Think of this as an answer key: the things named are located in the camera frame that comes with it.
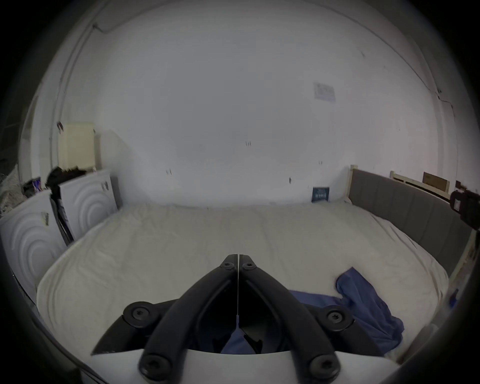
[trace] cabinet door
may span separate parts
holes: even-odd
[[[75,240],[117,211],[108,170],[61,184],[60,196]]]
[[[10,268],[36,302],[38,283],[67,248],[55,220],[50,191],[36,194],[2,217],[0,235]]]

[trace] blue book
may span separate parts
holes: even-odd
[[[329,193],[330,193],[330,187],[326,187],[326,188],[313,187],[312,203],[315,203],[317,201],[322,201],[322,200],[328,201]]]

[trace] wall mark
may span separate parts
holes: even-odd
[[[313,83],[315,98],[335,103],[335,90],[331,85]]]

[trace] white bedsheet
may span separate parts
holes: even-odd
[[[47,271],[37,306],[83,361],[134,301],[179,298],[231,253],[247,254],[288,289],[338,296],[355,267],[405,326],[396,360],[431,320],[445,270],[390,222],[345,202],[200,209],[140,205],[88,232]]]

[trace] grey upholstered headboard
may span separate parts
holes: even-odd
[[[446,201],[359,169],[353,170],[348,197],[354,205],[390,221],[452,274],[472,231]]]

